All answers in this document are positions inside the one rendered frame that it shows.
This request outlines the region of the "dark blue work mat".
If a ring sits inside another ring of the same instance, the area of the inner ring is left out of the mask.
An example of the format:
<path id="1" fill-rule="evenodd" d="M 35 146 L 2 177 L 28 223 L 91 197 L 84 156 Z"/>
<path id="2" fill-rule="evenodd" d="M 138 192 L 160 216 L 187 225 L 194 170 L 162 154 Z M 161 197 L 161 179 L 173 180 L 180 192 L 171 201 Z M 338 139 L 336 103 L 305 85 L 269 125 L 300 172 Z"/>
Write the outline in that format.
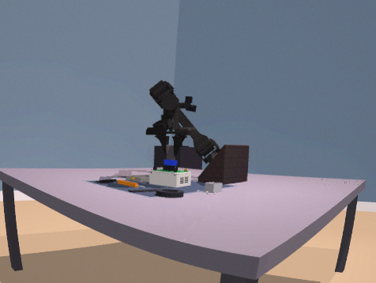
<path id="1" fill-rule="evenodd" d="M 141 182 L 140 183 L 140 182 L 136 182 L 136 181 L 125 180 L 125 181 L 128 181 L 130 183 L 138 183 L 138 186 L 142 186 L 142 187 L 132 187 L 132 186 L 118 184 L 118 179 L 117 179 L 117 182 L 110 182 L 110 183 L 97 183 L 96 181 L 98 181 L 98 180 L 92 180 L 92 181 L 83 180 L 83 181 L 90 182 L 92 184 L 103 186 L 103 187 L 110 187 L 114 190 L 125 191 L 125 192 L 128 192 L 128 193 L 132 193 L 132 192 L 130 192 L 131 190 L 140 190 L 140 189 L 149 190 L 149 189 L 159 189 L 159 188 L 167 188 L 167 189 L 170 189 L 170 190 L 183 191 L 184 194 L 205 191 L 205 183 L 198 182 L 198 181 L 191 181 L 190 186 L 185 186 L 185 187 L 164 187 L 164 186 L 157 186 L 156 184 L 150 184 L 149 182 Z M 229 187 L 238 187 L 238 186 L 223 184 L 222 189 L 223 188 L 229 188 Z M 145 197 L 148 197 L 148 198 L 159 197 L 159 196 L 156 195 L 155 191 L 153 191 L 153 192 L 147 192 L 147 191 L 135 192 L 133 194 L 145 196 Z"/>

